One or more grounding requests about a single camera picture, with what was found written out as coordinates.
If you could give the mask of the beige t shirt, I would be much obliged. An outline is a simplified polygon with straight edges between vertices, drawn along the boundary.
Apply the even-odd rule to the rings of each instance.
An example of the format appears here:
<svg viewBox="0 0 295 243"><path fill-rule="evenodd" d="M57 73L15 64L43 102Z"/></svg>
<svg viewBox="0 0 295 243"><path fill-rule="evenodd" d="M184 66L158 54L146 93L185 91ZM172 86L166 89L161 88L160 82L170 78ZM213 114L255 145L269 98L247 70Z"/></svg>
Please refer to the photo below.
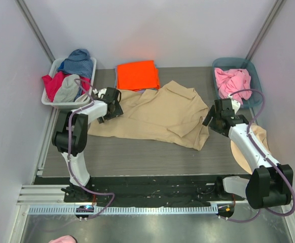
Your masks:
<svg viewBox="0 0 295 243"><path fill-rule="evenodd" d="M121 90L123 115L99 124L88 135L156 140L200 151L209 137L202 125L209 108L194 88L170 81L159 90L143 93Z"/></svg>

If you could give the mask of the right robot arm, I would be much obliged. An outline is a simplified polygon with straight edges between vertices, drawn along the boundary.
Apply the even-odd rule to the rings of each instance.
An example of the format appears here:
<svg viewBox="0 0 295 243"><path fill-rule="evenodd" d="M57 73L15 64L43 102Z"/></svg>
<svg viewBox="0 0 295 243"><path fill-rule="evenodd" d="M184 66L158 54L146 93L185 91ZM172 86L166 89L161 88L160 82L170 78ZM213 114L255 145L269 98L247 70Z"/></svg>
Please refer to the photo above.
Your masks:
<svg viewBox="0 0 295 243"><path fill-rule="evenodd" d="M294 209L292 168L281 165L267 152L245 116L235 113L233 104L230 98L215 100L203 125L228 137L237 146L251 169L251 177L248 180L238 176L225 177L214 187L215 196L225 200L232 194L238 195L247 199L253 209L289 204Z"/></svg>

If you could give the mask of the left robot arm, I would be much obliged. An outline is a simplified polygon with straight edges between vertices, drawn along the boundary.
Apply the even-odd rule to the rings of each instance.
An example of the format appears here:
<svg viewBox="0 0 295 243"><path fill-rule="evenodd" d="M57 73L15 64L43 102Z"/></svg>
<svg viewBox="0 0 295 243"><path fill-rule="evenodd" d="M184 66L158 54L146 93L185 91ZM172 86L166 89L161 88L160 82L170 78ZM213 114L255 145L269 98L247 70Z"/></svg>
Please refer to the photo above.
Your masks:
<svg viewBox="0 0 295 243"><path fill-rule="evenodd" d="M70 175L70 189L76 190L76 197L89 201L95 192L91 187L91 176L87 170L84 150L87 145L87 131L91 122L99 124L121 116L121 91L108 87L99 90L91 102L71 111L61 111L52 136L52 144L66 161Z"/></svg>

